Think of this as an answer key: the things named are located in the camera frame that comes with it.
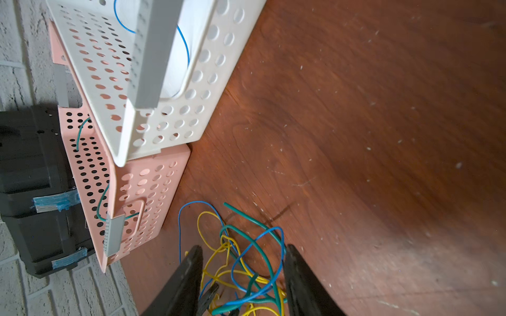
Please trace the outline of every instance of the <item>yellow wire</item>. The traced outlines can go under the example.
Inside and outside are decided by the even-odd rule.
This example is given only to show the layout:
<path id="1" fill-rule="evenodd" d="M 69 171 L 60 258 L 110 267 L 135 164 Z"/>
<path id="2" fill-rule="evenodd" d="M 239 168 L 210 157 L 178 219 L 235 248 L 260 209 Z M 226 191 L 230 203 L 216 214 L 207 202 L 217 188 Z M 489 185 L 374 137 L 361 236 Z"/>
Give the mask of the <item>yellow wire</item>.
<path id="1" fill-rule="evenodd" d="M 248 316 L 249 314 L 251 314 L 252 312 L 255 312 L 256 310 L 260 310 L 260 309 L 266 309 L 268 311 L 271 311 L 273 312 L 273 314 L 275 314 L 276 316 L 279 316 L 278 312 L 276 312 L 275 310 L 273 310 L 272 308 L 270 307 L 267 307 L 267 306 L 258 306 L 258 307 L 255 307 L 255 308 L 252 308 L 250 310 L 247 310 L 244 314 L 242 314 L 241 316 Z"/>
<path id="2" fill-rule="evenodd" d="M 202 232 L 200 231 L 200 218 L 202 217 L 202 215 L 204 214 L 209 214 L 209 215 L 212 215 L 214 217 L 216 217 L 216 219 L 220 219 L 216 214 L 214 213 L 211 213 L 209 211 L 204 211 L 202 212 L 201 214 L 199 214 L 198 218 L 197 218 L 197 230 L 198 230 L 198 233 L 200 235 L 200 237 L 202 238 L 202 241 L 204 241 L 204 244 L 212 251 L 214 251 L 214 253 L 211 255 L 211 257 L 209 258 L 209 260 L 207 261 L 207 263 L 205 264 L 205 267 L 204 269 L 202 269 L 202 278 L 201 278 L 201 281 L 200 281 L 200 291 L 202 292 L 203 288 L 204 288 L 204 278 L 205 276 L 209 276 L 213 281 L 211 282 L 211 286 L 215 283 L 215 282 L 218 282 L 224 286 L 227 286 L 227 287 L 230 287 L 230 288 L 233 288 L 233 289 L 236 289 L 236 290 L 239 290 L 239 288 L 237 286 L 235 286 L 234 284 L 230 284 L 228 282 L 225 282 L 225 281 L 222 281 L 220 280 L 220 277 L 227 274 L 227 273 L 232 273 L 232 270 L 226 270 L 226 271 L 223 271 L 220 273 L 220 271 L 226 267 L 228 267 L 228 264 L 229 264 L 229 257 L 230 257 L 230 248 L 232 248 L 232 244 L 234 244 L 234 246 L 236 247 L 237 249 L 237 254 L 240 256 L 241 255 L 241 251 L 240 251 L 240 248 L 239 248 L 239 244 L 237 243 L 237 241 L 235 241 L 235 239 L 231 238 L 231 237 L 228 237 L 226 235 L 221 235 L 221 238 L 220 238 L 220 247 L 218 249 L 215 249 L 213 247 L 211 247 L 211 245 L 207 242 L 207 240 L 204 238 L 204 236 L 202 235 Z M 225 264 L 222 265 L 221 267 L 218 268 L 218 270 L 216 271 L 215 275 L 213 276 L 212 274 L 210 274 L 209 272 L 207 272 L 207 268 L 209 267 L 211 261 L 214 259 L 214 257 L 216 257 L 216 255 L 218 253 L 221 253 L 221 252 L 224 252 L 226 251 L 227 252 L 227 257 L 226 257 L 226 260 L 225 260 Z M 238 273 L 238 274 L 242 274 L 242 275 L 246 275 L 246 276 L 249 276 L 250 278 L 253 277 L 253 273 L 247 268 L 246 264 L 244 263 L 244 260 L 241 258 L 240 259 L 240 262 L 241 262 L 241 265 L 244 269 L 244 271 L 239 271 L 239 270 L 234 270 L 234 273 Z M 258 276 L 257 277 L 257 280 L 256 280 L 258 283 L 261 283 L 261 284 L 267 284 L 269 283 L 269 280 L 266 279 L 266 278 L 263 278 L 263 277 L 260 277 Z M 280 288 L 278 288 L 278 291 L 279 291 L 279 294 L 282 298 L 286 297 L 286 293 L 281 290 Z M 220 299 L 220 296 L 218 294 L 215 295 L 215 297 L 213 298 L 211 304 L 209 305 L 209 312 L 212 312 L 214 309 L 217 308 L 216 306 L 216 301 Z M 259 306 L 259 307 L 254 307 L 254 305 L 252 303 L 249 304 L 248 306 L 249 310 L 247 310 L 244 314 L 242 314 L 241 316 L 248 316 L 249 314 L 253 313 L 253 316 L 256 316 L 257 313 L 256 311 L 257 310 L 260 310 L 260 309 L 266 309 L 268 311 L 271 311 L 273 312 L 276 316 L 279 316 L 279 314 L 273 310 L 272 308 L 270 307 L 266 307 L 266 306 Z M 280 310 L 280 313 L 281 313 L 281 316 L 284 316 L 284 304 L 281 303 L 281 310 Z"/>

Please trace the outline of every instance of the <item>electrical wire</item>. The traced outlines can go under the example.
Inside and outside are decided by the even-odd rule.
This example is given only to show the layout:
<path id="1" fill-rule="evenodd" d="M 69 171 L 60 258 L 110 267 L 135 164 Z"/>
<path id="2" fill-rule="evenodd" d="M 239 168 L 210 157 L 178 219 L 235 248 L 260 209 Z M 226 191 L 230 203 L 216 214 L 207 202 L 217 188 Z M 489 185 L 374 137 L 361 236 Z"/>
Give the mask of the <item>electrical wire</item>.
<path id="1" fill-rule="evenodd" d="M 109 185 L 107 185 L 107 187 L 105 188 L 104 193 L 102 193 L 102 197 L 100 198 L 100 201 L 98 201 L 98 205 L 97 205 L 97 218 L 102 221 L 105 221 L 105 218 L 100 216 L 100 205 L 102 204 L 102 200 L 104 199 L 104 196 L 105 196 L 108 189 L 109 189 Z"/>
<path id="2" fill-rule="evenodd" d="M 274 295 L 276 297 L 276 305 L 277 305 L 278 309 L 281 310 L 281 300 L 279 298 L 279 292 L 278 292 L 278 289 L 277 289 L 276 280 L 279 277 L 279 274 L 281 273 L 281 270 L 283 268 L 283 258 L 284 258 L 284 254 L 285 254 L 283 229 L 281 229 L 280 227 L 273 227 L 273 228 L 268 229 L 265 232 L 261 233 L 255 240 L 253 240 L 250 236 L 246 235 L 241 230 L 237 229 L 236 227 L 234 227 L 232 225 L 226 225 L 226 226 L 224 226 L 222 228 L 222 230 L 220 231 L 220 234 L 223 232 L 224 229 L 227 229 L 227 228 L 235 231 L 238 234 L 240 234 L 242 237 L 246 238 L 250 242 L 250 245 L 245 249 L 245 251 L 242 254 L 239 255 L 239 257 L 235 260 L 234 264 L 232 265 L 232 273 L 230 274 L 231 278 L 232 279 L 234 278 L 233 277 L 233 272 L 234 272 L 234 268 L 237 265 L 237 263 L 240 262 L 240 259 L 246 254 L 246 252 L 249 251 L 252 246 L 254 246 L 260 252 L 262 258 L 264 259 L 264 261 L 267 264 L 267 268 L 269 269 L 269 274 L 271 275 L 271 281 L 269 281 L 269 283 L 266 284 L 265 287 L 262 288 L 262 290 L 260 290 L 260 291 L 258 291 L 256 293 L 252 294 L 248 298 L 243 298 L 243 299 L 239 299 L 239 300 L 236 300 L 236 301 L 230 301 L 230 302 L 225 303 L 223 306 L 218 307 L 217 309 L 213 310 L 212 315 L 217 315 L 219 313 L 223 313 L 223 312 L 234 310 L 234 309 L 240 307 L 241 305 L 243 305 L 244 303 L 247 303 L 250 299 L 256 298 L 256 297 L 258 297 L 260 295 L 263 295 L 263 294 L 267 293 L 268 291 L 270 291 L 271 287 L 274 289 Z M 272 266 L 270 264 L 270 261 L 267 258 L 267 256 L 265 255 L 265 252 L 256 243 L 256 241 L 258 239 L 260 239 L 261 237 L 265 236 L 266 234 L 270 233 L 273 230 L 279 230 L 279 231 L 281 231 L 281 241 L 282 241 L 282 244 L 283 244 L 283 246 L 281 247 L 281 261 L 279 263 L 279 268 L 278 268 L 278 271 L 276 272 L 276 274 L 274 274 L 274 272 L 272 270 Z"/>
<path id="3" fill-rule="evenodd" d="M 243 212 L 241 212 L 238 209 L 234 208 L 230 204 L 226 203 L 225 205 L 227 207 L 229 207 L 232 211 L 238 213 L 239 215 L 241 215 L 241 216 L 245 217 L 246 219 L 252 221 L 253 223 L 259 225 L 260 227 L 266 229 L 265 232 L 263 232 L 255 240 L 253 240 L 251 237 L 249 237 L 248 235 L 246 235 L 244 232 L 242 232 L 241 230 L 237 229 L 236 227 L 231 226 L 231 225 L 224 225 L 223 220 L 221 219 L 218 211 L 211 204 L 209 204 L 209 203 L 207 203 L 205 201 L 193 201 L 193 202 L 189 202 L 189 203 L 186 203 L 185 205 L 183 205 L 181 207 L 181 209 L 179 210 L 179 214 L 178 214 L 179 256 L 180 256 L 180 262 L 181 262 L 181 212 L 182 212 L 182 210 L 183 210 L 184 207 L 186 207 L 186 206 L 188 206 L 190 204 L 193 204 L 193 203 L 202 203 L 202 204 L 205 204 L 205 205 L 211 207 L 211 209 L 214 211 L 214 213 L 209 212 L 209 211 L 204 211 L 197 218 L 197 229 L 198 229 L 198 232 L 200 234 L 200 237 L 202 238 L 204 244 L 209 249 L 211 249 L 213 251 L 213 254 L 211 255 L 211 257 L 207 261 L 205 267 L 202 269 L 201 291 L 200 291 L 200 296 L 199 297 L 202 297 L 205 289 L 209 286 L 209 284 L 212 285 L 215 282 L 218 282 L 218 283 L 220 283 L 220 284 L 222 284 L 224 286 L 230 287 L 230 288 L 234 288 L 236 290 L 241 290 L 241 291 L 246 292 L 246 294 L 244 295 L 244 297 L 242 299 L 237 298 L 236 301 L 227 302 L 227 303 L 225 303 L 224 305 L 222 305 L 220 307 L 216 307 L 216 301 L 219 299 L 219 295 L 215 296 L 214 299 L 212 300 L 210 306 L 209 306 L 209 312 L 212 315 L 218 315 L 218 314 L 222 314 L 223 315 L 223 313 L 226 313 L 228 311 L 234 310 L 236 308 L 240 308 L 244 303 L 249 303 L 247 311 L 246 311 L 246 313 L 243 314 L 243 316 L 250 315 L 251 313 L 253 313 L 253 315 L 255 315 L 256 314 L 256 310 L 260 310 L 260 309 L 267 309 L 267 310 L 273 312 L 276 316 L 279 316 L 280 314 L 281 314 L 281 316 L 284 316 L 284 303 L 286 302 L 286 293 L 283 292 L 281 289 L 277 288 L 277 285 L 276 285 L 276 280 L 278 279 L 279 274 L 281 273 L 281 270 L 282 270 L 282 261 L 283 261 L 283 258 L 284 258 L 285 252 L 286 252 L 286 249 L 285 249 L 285 246 L 284 246 L 284 234 L 283 234 L 282 229 L 279 228 L 279 227 L 274 227 L 274 228 L 269 229 L 268 227 L 266 227 L 262 223 L 256 221 L 254 218 L 252 218 L 252 217 L 244 214 Z M 218 249 L 215 249 L 214 247 L 212 247 L 209 244 L 209 242 L 207 242 L 207 240 L 204 238 L 204 236 L 202 234 L 202 231 L 201 231 L 200 225 L 199 225 L 199 221 L 200 221 L 201 217 L 204 214 L 212 215 L 213 217 L 217 218 L 220 221 L 220 224 L 222 226 L 222 229 L 220 230 L 220 244 L 221 245 L 220 245 L 220 247 Z M 249 266 L 247 266 L 247 264 L 243 260 L 243 256 L 245 255 L 246 251 L 243 252 L 243 253 L 240 252 L 238 243 L 233 238 L 231 238 L 231 237 L 228 236 L 228 229 L 231 229 L 231 230 L 235 231 L 236 233 L 238 233 L 239 235 L 241 235 L 242 237 L 244 237 L 245 239 L 247 239 L 250 242 L 250 245 L 246 248 L 246 251 L 249 251 L 249 249 L 251 249 L 251 247 L 254 246 L 260 252 L 260 254 L 262 255 L 264 261 L 266 262 L 266 264 L 267 264 L 267 266 L 268 266 L 268 268 L 270 270 L 269 271 L 269 273 L 270 273 L 270 280 L 258 276 L 258 274 L 252 272 L 252 269 L 249 268 Z M 281 231 L 281 239 L 275 233 L 276 230 Z M 266 234 L 271 234 L 275 238 L 275 240 L 281 245 L 281 262 L 280 262 L 280 266 L 279 266 L 279 268 L 278 268 L 278 270 L 277 270 L 276 273 L 274 273 L 272 271 L 272 266 L 270 265 L 269 259 L 267 258 L 267 256 L 265 255 L 265 253 L 263 252 L 263 250 L 261 249 L 261 247 L 257 243 L 257 240 L 260 239 L 261 237 L 265 236 Z M 212 275 L 212 274 L 210 274 L 207 271 L 207 268 L 209 267 L 209 264 L 212 262 L 212 260 L 219 253 L 222 253 L 222 252 L 226 252 L 226 262 L 225 262 L 225 264 L 223 266 L 221 266 L 220 268 L 218 268 L 218 270 L 216 271 L 216 273 L 214 275 Z M 232 266 L 232 269 L 223 270 L 224 268 L 228 267 L 229 257 L 230 256 L 232 256 L 232 257 L 235 258 L 235 261 L 234 261 L 234 264 Z M 236 270 L 235 266 L 237 264 L 239 264 L 244 271 Z M 223 276 L 225 274 L 228 274 L 228 273 L 231 274 L 231 278 L 232 278 L 232 281 L 234 282 L 234 284 L 227 283 L 227 282 L 222 281 L 220 279 L 221 276 Z M 250 278 L 247 288 L 243 288 L 242 286 L 240 286 L 237 283 L 237 281 L 235 280 L 235 278 L 233 276 L 234 273 L 235 274 L 246 275 L 246 276 L 248 276 Z M 210 277 L 210 280 L 204 286 L 202 286 L 204 284 L 204 277 L 205 276 Z M 255 287 L 258 289 L 258 292 L 253 292 L 253 294 L 251 295 L 251 292 L 252 292 L 251 289 L 252 289 L 253 285 L 255 285 Z M 274 290 L 275 298 L 273 298 L 273 297 L 271 297 L 270 295 L 267 294 L 270 290 Z M 277 313 L 275 310 L 270 309 L 268 307 L 260 306 L 259 308 L 257 308 L 257 307 L 254 306 L 254 303 L 267 303 L 267 302 L 276 304 L 276 306 L 278 307 L 278 310 L 279 310 L 280 314 Z"/>
<path id="4" fill-rule="evenodd" d="M 86 120 L 84 120 L 83 123 L 81 123 L 81 126 L 79 127 L 79 132 L 77 133 L 77 141 L 75 141 L 75 151 L 79 151 L 79 139 L 81 138 L 81 131 L 82 127 L 85 125 L 86 122 L 90 122 L 90 117 L 88 117 Z"/>
<path id="5" fill-rule="evenodd" d="M 108 189 L 109 189 L 109 185 L 107 185 L 107 187 L 105 188 L 104 193 L 102 193 L 102 197 L 100 198 L 100 201 L 98 201 L 98 205 L 97 205 L 97 218 L 98 218 L 99 220 L 102 220 L 102 221 L 105 221 L 106 219 L 104 219 L 102 216 L 100 216 L 100 213 L 99 213 L 99 212 L 100 212 L 100 205 L 102 205 L 102 200 L 104 199 L 104 196 L 105 196 L 105 194 L 107 193 L 107 190 L 108 190 Z M 125 217 L 125 220 L 127 220 L 127 219 L 129 219 L 129 218 L 132 218 L 132 217 L 134 217 L 134 216 L 137 216 L 137 215 L 139 215 L 139 212 L 137 212 L 137 213 L 135 213 L 135 214 L 132 214 L 132 215 L 130 215 L 130 216 Z"/>
<path id="6" fill-rule="evenodd" d="M 133 33 L 135 34 L 135 31 L 132 31 L 130 30 L 129 28 L 127 28 L 120 20 L 119 20 L 119 17 L 118 17 L 118 12 L 116 11 L 116 2 L 117 0 L 114 0 L 114 4 L 113 4 L 113 7 L 114 7 L 114 15 L 116 17 L 116 20 L 118 20 L 118 23 L 125 29 L 127 30 L 128 32 L 130 33 Z M 179 25 L 177 25 L 177 29 L 178 29 L 178 32 L 179 32 L 179 35 L 181 35 L 181 38 L 183 39 L 183 43 L 185 44 L 185 47 L 186 47 L 186 57 L 188 59 L 188 66 L 190 65 L 190 51 L 188 50 L 188 45 L 186 44 L 186 40 L 185 40 L 185 37 L 183 36 L 183 33 L 181 32 L 181 29 L 179 28 Z"/>

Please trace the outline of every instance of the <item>pink plastic basket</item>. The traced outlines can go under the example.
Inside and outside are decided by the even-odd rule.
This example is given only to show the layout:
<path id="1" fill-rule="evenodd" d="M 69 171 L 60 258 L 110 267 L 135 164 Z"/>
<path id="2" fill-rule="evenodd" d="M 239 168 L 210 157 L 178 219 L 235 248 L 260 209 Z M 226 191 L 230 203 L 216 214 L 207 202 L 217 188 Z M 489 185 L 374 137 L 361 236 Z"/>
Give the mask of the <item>pink plastic basket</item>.
<path id="1" fill-rule="evenodd" d="M 109 264 L 158 235 L 190 157 L 190 149 L 186 144 L 169 147 L 159 154 L 127 161 L 124 167 L 115 166 L 72 65 L 66 62 L 68 56 L 52 23 L 49 30 L 53 61 L 69 66 L 82 97 L 81 108 L 58 109 L 61 135 L 98 262 L 105 272 Z M 81 130 L 79 151 L 76 151 L 79 127 L 88 117 L 91 122 Z M 125 221 L 120 251 L 110 257 L 106 257 L 103 247 L 106 223 L 96 217 L 96 207 L 108 184 L 99 210 L 103 218 L 107 217 L 107 212 L 112 212 L 111 217 L 139 212 Z"/>

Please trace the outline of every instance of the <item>blue tape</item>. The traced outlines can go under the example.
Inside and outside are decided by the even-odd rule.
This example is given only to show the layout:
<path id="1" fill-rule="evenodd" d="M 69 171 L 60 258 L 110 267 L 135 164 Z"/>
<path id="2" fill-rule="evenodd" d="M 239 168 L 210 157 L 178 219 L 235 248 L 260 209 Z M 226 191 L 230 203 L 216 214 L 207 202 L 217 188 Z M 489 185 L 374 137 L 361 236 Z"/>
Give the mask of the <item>blue tape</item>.
<path id="1" fill-rule="evenodd" d="M 79 248 L 73 254 L 69 254 L 66 257 L 51 261 L 51 264 L 53 265 L 53 269 L 58 269 L 61 267 L 68 266 L 69 264 L 73 264 L 74 262 L 78 262 L 79 260 L 86 258 L 87 255 L 88 255 L 87 248 Z"/>
<path id="2" fill-rule="evenodd" d="M 77 190 L 70 190 L 54 195 L 33 198 L 37 212 L 69 209 L 71 206 L 81 203 Z"/>

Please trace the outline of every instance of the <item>white plastic basket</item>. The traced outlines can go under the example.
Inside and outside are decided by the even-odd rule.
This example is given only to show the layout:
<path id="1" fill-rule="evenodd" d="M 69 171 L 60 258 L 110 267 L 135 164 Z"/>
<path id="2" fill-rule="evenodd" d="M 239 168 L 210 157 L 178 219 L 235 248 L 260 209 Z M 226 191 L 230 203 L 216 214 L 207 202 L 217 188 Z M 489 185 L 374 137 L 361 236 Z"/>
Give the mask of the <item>white plastic basket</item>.
<path id="1" fill-rule="evenodd" d="M 266 0 L 208 1 L 182 89 L 154 110 L 126 111 L 133 38 L 116 20 L 113 0 L 47 0 L 116 165 L 202 136 Z"/>

